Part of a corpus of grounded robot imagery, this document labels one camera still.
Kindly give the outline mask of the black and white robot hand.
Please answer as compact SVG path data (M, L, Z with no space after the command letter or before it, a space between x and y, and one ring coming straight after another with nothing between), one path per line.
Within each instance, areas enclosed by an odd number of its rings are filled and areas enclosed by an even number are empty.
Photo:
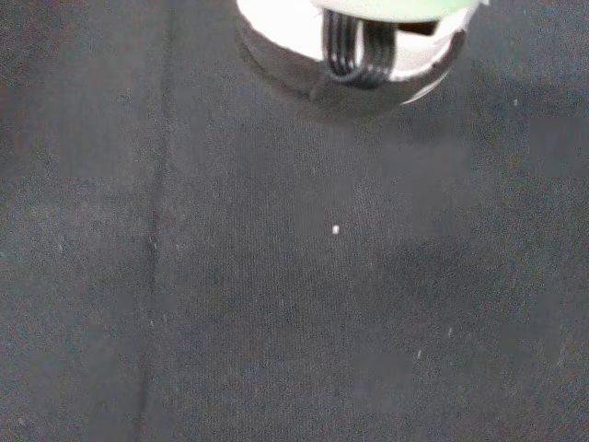
M447 76L480 1L239 1L244 57L273 89L330 116L389 111Z

